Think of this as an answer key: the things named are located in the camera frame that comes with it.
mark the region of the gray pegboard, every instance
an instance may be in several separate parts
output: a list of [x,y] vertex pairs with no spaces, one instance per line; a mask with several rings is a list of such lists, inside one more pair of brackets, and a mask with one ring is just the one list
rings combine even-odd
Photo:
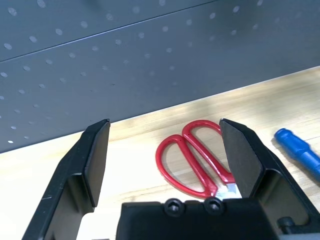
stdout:
[[0,152],[320,64],[318,1],[43,1],[0,3]]

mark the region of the screw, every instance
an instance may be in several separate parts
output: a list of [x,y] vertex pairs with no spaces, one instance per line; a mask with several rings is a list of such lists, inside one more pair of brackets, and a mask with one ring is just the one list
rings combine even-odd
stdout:
[[208,197],[204,201],[204,208],[211,215],[221,215],[225,211],[225,205],[216,197]]
[[185,212],[185,205],[176,198],[170,198],[164,203],[164,212],[170,217],[180,217]]

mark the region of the scissor blade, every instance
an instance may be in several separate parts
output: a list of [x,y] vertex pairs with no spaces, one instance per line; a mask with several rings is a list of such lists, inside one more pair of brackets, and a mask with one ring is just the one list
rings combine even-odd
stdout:
[[215,195],[216,198],[223,199],[240,199],[241,194],[235,183],[226,184],[225,187],[220,187]]

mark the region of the metal panel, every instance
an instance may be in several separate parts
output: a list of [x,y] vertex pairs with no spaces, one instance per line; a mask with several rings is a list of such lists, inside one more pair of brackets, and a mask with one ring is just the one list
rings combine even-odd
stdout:
[[211,0],[1,0],[0,61]]

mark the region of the blue handle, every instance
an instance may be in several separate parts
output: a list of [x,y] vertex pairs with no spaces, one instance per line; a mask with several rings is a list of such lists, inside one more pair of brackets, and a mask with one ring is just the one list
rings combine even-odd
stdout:
[[278,130],[274,137],[290,157],[303,164],[320,182],[320,157],[310,149],[308,143],[285,128]]

